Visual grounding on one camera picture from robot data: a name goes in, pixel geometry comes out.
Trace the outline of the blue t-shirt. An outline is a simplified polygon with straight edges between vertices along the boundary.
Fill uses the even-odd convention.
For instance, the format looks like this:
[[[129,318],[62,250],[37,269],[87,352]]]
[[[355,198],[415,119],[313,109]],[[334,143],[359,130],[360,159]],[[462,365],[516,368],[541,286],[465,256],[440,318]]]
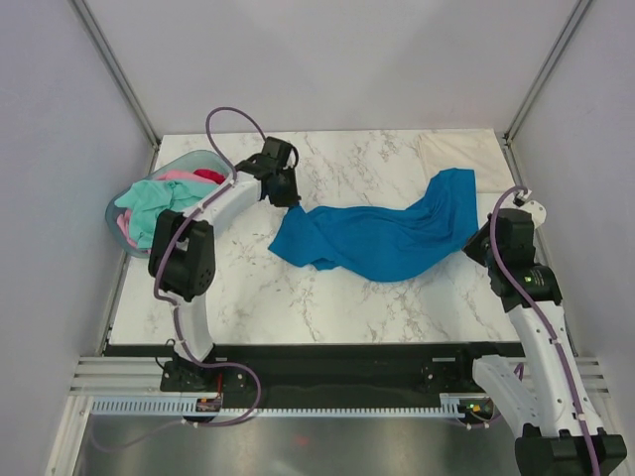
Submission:
[[[338,267],[369,281],[410,280],[459,251],[478,230],[473,170],[437,173],[425,194],[404,209],[296,206],[269,250],[295,266]]]

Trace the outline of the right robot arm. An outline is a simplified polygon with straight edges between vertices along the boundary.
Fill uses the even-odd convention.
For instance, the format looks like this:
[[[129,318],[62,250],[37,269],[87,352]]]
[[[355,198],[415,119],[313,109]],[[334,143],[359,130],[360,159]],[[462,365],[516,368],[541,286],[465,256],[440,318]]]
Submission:
[[[515,436],[523,475],[609,475],[627,457],[624,438],[609,433],[586,389],[566,331],[554,272],[536,259],[534,234],[543,205],[517,198],[495,206],[467,241],[464,254],[487,270],[492,291],[516,330],[532,387],[508,359],[468,356],[454,365],[456,382],[483,389]]]

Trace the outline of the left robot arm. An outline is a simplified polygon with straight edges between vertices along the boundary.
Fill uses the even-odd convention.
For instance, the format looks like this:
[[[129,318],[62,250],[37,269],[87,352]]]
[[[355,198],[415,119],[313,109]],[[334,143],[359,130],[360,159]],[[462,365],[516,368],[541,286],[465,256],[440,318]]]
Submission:
[[[215,190],[182,212],[165,210],[157,218],[148,272],[155,298],[169,305],[175,328],[175,350],[188,360],[184,379],[206,390],[217,379],[217,366],[207,360],[214,347],[205,294],[216,272],[215,239],[242,212],[262,200],[278,208],[300,203],[296,180],[299,152],[274,137],[262,150],[238,165]]]

